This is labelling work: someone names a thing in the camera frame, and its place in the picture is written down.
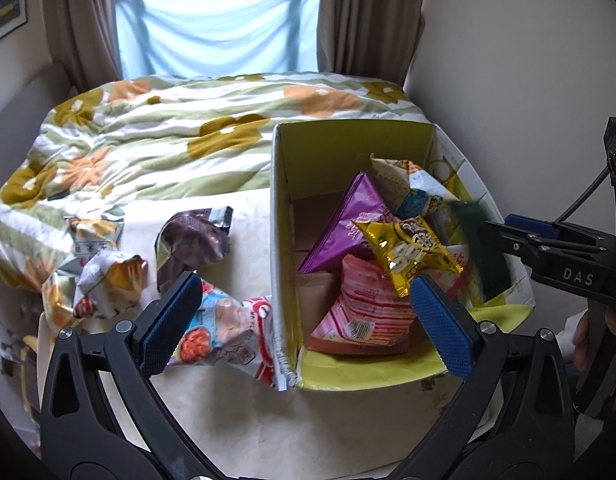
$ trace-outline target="bolt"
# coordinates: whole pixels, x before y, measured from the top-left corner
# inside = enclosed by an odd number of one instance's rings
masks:
[[[67,326],[59,331],[59,339],[67,339],[72,335],[72,328]]]
[[[117,330],[117,332],[120,334],[124,334],[128,332],[132,327],[132,321],[130,321],[129,319],[122,319],[119,323],[117,323],[117,326],[115,326],[115,330]]]
[[[484,334],[493,334],[496,332],[496,325],[491,321],[483,321],[478,326],[479,330]]]
[[[547,328],[542,328],[541,332],[539,332],[539,335],[542,339],[545,339],[545,341],[552,341],[554,339],[554,333],[552,332],[552,330],[549,330]]]

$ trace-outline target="brown curtain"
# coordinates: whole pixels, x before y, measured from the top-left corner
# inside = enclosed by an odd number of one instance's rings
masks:
[[[321,0],[319,70],[403,85],[419,38],[422,1]]]
[[[119,76],[115,0],[43,0],[48,47],[84,92]]]

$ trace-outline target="cardboard box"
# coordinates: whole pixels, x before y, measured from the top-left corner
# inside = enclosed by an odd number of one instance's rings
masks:
[[[279,124],[271,178],[271,254],[275,371],[280,390],[366,390],[418,381],[445,371],[421,325],[411,328],[411,349],[395,356],[344,357],[312,352],[306,338],[331,307],[337,279],[326,273],[297,275],[308,250],[358,171],[377,158],[412,160],[458,198],[479,200],[492,218],[500,213],[486,186],[441,128],[430,123],[372,119]],[[447,226],[449,240],[461,234]],[[525,268],[515,262],[512,287],[483,303],[478,276],[470,276],[464,303],[476,320],[489,319],[509,332],[532,312]]]

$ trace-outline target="light blue cloth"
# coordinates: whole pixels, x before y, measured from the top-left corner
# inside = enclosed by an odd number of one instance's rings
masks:
[[[117,0],[124,78],[315,72],[319,0]]]

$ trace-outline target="wall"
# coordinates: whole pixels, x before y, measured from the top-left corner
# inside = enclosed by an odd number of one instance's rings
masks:
[[[424,0],[406,91],[470,159],[502,214],[554,219],[604,166],[616,116],[614,0]],[[606,181],[572,221],[614,232]],[[581,298],[534,284],[523,331],[556,330]]]
[[[26,9],[28,22],[0,39],[0,110],[50,64],[41,0],[27,0]]]

